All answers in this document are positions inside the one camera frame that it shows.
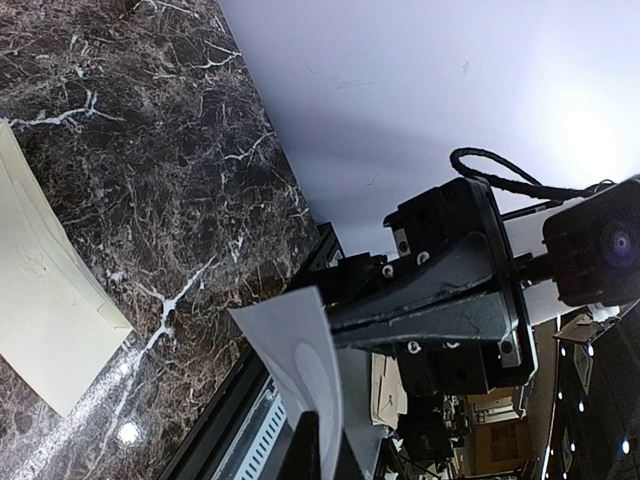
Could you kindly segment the white sticker sheet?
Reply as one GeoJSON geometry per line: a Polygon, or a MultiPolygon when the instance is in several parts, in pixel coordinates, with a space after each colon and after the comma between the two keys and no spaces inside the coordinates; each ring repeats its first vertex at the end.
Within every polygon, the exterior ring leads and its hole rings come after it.
{"type": "Polygon", "coordinates": [[[343,397],[336,349],[319,290],[305,287],[229,311],[280,393],[287,421],[319,417],[319,467],[332,479],[343,432],[343,397]]]}

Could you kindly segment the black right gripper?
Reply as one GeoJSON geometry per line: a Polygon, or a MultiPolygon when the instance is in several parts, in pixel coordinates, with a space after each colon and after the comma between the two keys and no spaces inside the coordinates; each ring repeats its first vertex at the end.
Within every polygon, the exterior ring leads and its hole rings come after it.
{"type": "Polygon", "coordinates": [[[328,315],[335,346],[396,353],[411,395],[525,384],[537,360],[490,187],[450,181],[400,204],[384,224],[400,256],[397,275],[328,315]]]}

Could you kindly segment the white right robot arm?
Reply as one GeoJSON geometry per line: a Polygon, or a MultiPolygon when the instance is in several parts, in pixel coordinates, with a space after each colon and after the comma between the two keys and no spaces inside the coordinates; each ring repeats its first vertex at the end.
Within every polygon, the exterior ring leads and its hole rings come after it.
{"type": "Polygon", "coordinates": [[[412,396],[526,384],[532,327],[639,296],[639,181],[509,218],[489,185],[458,178],[384,221],[398,256],[361,254],[320,275],[334,343],[386,354],[412,396]]]}

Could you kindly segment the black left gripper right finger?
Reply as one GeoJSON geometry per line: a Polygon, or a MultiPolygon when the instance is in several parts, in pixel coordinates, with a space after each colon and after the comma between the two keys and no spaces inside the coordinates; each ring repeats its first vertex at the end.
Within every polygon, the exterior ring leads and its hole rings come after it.
{"type": "Polygon", "coordinates": [[[372,428],[347,428],[341,435],[335,480],[373,480],[375,432],[372,428]]]}

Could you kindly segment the cream paper envelope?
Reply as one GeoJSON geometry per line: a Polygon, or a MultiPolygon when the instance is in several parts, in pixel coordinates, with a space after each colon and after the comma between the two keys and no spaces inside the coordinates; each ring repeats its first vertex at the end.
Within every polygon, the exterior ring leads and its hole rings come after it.
{"type": "Polygon", "coordinates": [[[61,416],[133,327],[71,245],[1,126],[1,355],[61,416]]]}

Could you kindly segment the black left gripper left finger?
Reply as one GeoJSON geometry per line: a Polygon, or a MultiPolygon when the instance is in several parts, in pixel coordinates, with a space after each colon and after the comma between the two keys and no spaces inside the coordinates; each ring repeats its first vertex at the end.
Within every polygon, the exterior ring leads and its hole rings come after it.
{"type": "Polygon", "coordinates": [[[319,415],[303,412],[293,432],[277,480],[320,480],[319,415]]]}

